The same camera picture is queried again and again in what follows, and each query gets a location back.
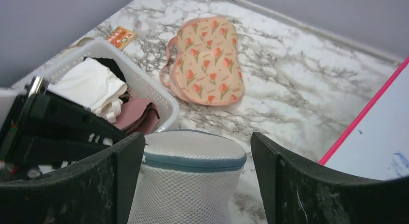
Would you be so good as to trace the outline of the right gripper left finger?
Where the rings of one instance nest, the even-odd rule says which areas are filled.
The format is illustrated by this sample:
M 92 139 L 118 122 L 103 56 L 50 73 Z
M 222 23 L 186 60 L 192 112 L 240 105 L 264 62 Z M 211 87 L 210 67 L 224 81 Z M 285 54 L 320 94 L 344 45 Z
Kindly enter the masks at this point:
M 143 134 L 134 133 L 64 168 L 1 183 L 1 223 L 127 223 L 144 147 Z

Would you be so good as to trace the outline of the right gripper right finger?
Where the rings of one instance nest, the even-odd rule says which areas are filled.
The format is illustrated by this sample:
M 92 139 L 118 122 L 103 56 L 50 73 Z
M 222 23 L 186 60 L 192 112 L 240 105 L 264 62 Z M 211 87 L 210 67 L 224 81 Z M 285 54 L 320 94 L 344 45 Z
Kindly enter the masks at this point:
M 254 132 L 251 152 L 270 224 L 406 224 L 409 179 L 339 172 Z

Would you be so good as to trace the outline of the white mesh laundry bag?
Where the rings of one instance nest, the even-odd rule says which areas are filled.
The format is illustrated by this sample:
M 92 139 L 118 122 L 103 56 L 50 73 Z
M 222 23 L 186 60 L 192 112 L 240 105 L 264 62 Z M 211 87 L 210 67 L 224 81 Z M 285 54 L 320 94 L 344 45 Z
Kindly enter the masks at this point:
M 230 224 L 229 200 L 246 163 L 244 148 L 197 130 L 145 136 L 130 224 Z

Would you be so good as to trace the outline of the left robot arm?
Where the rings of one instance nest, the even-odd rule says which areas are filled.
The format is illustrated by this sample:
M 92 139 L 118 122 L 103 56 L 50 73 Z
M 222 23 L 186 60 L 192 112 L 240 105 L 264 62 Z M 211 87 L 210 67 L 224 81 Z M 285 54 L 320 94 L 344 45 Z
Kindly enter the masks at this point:
M 107 120 L 48 90 L 36 76 L 11 104 L 0 129 L 0 180 L 31 180 L 40 166 L 60 168 L 125 138 Z

